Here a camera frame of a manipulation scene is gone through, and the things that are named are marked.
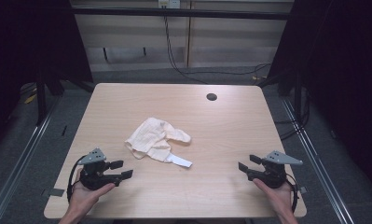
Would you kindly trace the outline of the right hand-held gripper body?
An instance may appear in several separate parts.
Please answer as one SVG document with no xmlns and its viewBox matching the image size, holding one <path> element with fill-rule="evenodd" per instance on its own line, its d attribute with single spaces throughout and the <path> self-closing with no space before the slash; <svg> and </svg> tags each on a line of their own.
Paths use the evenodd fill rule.
<svg viewBox="0 0 372 224">
<path fill-rule="evenodd" d="M 279 188 L 287 180 L 287 173 L 285 172 L 286 164 L 303 164 L 303 161 L 295 159 L 277 150 L 273 150 L 266 157 L 261 159 L 262 163 L 258 165 L 262 165 L 265 170 L 261 172 L 248 168 L 248 180 L 253 181 L 255 178 L 260 179 L 272 189 Z"/>
</svg>

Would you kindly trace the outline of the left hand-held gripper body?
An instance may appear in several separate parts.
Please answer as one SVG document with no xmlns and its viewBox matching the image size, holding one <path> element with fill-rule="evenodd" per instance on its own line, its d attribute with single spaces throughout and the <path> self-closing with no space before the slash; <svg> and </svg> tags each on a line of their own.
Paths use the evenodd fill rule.
<svg viewBox="0 0 372 224">
<path fill-rule="evenodd" d="M 80 172 L 80 182 L 90 190 L 99 189 L 109 183 L 113 183 L 117 187 L 122 181 L 121 175 L 106 175 L 104 173 L 110 169 L 110 163 L 98 147 L 94 148 L 76 163 L 83 166 Z"/>
</svg>

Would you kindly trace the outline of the cream muslin cloth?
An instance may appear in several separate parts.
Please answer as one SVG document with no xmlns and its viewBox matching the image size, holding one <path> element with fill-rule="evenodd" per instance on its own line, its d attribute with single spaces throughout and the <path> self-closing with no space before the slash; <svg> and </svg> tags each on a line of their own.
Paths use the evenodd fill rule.
<svg viewBox="0 0 372 224">
<path fill-rule="evenodd" d="M 148 118 L 125 141 L 125 147 L 138 160 L 147 156 L 155 161 L 189 168 L 192 162 L 172 154 L 169 140 L 188 144 L 191 142 L 191 137 L 184 131 L 174 128 L 167 121 Z"/>
</svg>

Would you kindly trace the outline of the person's left hand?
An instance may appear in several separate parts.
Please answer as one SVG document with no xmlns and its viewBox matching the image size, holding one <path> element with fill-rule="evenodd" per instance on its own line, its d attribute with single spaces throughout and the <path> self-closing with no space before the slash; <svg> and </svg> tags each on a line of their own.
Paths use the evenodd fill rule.
<svg viewBox="0 0 372 224">
<path fill-rule="evenodd" d="M 114 187 L 115 185 L 113 183 L 109 183 L 99 189 L 90 190 L 80 182 L 80 170 L 78 170 L 68 210 L 72 215 L 83 217 L 99 201 L 101 196 L 108 193 Z"/>
</svg>

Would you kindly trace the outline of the person's right hand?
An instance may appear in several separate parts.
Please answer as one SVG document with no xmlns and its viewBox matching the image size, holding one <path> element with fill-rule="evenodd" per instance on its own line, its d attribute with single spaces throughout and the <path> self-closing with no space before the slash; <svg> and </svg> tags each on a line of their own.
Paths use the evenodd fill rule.
<svg viewBox="0 0 372 224">
<path fill-rule="evenodd" d="M 273 211 L 279 217 L 292 217 L 291 187 L 288 183 L 282 184 L 277 189 L 268 187 L 262 180 L 255 178 L 253 183 L 262 190 L 271 204 Z"/>
</svg>

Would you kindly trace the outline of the black metal stand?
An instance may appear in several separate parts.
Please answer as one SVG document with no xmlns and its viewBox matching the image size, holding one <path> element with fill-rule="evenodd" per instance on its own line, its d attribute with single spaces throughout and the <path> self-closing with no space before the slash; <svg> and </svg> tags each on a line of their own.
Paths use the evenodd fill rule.
<svg viewBox="0 0 372 224">
<path fill-rule="evenodd" d="M 302 80 L 301 75 L 299 73 L 296 74 L 296 85 L 295 85 L 295 115 L 296 121 L 301 122 L 302 115 L 301 115 L 301 97 L 302 97 Z"/>
<path fill-rule="evenodd" d="M 38 107 L 36 125 L 39 126 L 47 115 L 45 81 L 41 73 L 38 73 L 36 76 L 36 96 Z"/>
</svg>

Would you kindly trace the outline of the dark curtain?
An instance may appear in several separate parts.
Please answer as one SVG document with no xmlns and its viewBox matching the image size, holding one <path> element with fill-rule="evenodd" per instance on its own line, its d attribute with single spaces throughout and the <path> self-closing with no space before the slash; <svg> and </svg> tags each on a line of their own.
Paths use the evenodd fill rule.
<svg viewBox="0 0 372 224">
<path fill-rule="evenodd" d="M 93 80 L 70 0 L 0 0 L 0 140 L 26 83 Z"/>
<path fill-rule="evenodd" d="M 269 71 L 297 83 L 372 183 L 372 0 L 294 0 Z"/>
</svg>

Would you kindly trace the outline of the black horizontal metal bar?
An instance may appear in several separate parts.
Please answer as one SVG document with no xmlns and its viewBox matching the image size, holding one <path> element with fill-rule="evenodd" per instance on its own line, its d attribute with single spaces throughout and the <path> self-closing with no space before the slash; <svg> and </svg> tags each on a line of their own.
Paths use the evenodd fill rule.
<svg viewBox="0 0 372 224">
<path fill-rule="evenodd" d="M 291 18 L 291 15 L 289 13 L 170 8 L 72 7 L 72 12 L 74 14 L 84 15 L 189 17 L 275 21 L 287 21 Z"/>
</svg>

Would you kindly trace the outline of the white power outlet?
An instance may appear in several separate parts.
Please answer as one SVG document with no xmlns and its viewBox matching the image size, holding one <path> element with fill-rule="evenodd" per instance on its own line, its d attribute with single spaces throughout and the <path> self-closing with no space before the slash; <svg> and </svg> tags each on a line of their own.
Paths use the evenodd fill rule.
<svg viewBox="0 0 372 224">
<path fill-rule="evenodd" d="M 180 0 L 158 0 L 158 7 L 180 9 L 181 1 Z"/>
</svg>

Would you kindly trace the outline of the grey metal floor rail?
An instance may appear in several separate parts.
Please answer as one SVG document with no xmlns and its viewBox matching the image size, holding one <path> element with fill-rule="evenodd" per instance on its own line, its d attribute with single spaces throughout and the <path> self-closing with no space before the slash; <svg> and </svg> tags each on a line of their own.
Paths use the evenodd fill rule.
<svg viewBox="0 0 372 224">
<path fill-rule="evenodd" d="M 39 120 L 34 124 L 34 130 L 30 134 L 28 142 L 21 146 L 21 154 L 18 156 L 17 160 L 12 163 L 12 168 L 9 175 L 4 181 L 2 181 L 3 186 L 0 190 L 0 220 L 5 213 L 7 206 L 20 183 L 36 148 L 50 123 L 52 113 L 55 111 L 60 101 L 61 96 L 54 97 L 48 112 L 44 112 L 43 118 L 39 118 Z"/>
<path fill-rule="evenodd" d="M 292 125 L 296 131 L 296 135 L 301 142 L 306 154 L 309 157 L 311 165 L 322 184 L 325 194 L 332 208 L 334 209 L 340 224 L 355 224 L 351 213 L 343 201 L 338 189 L 335 187 L 331 177 L 327 173 L 320 155 L 317 153 L 307 131 L 296 121 L 296 112 L 288 99 L 282 100 L 283 107 L 287 116 L 292 121 Z"/>
</svg>

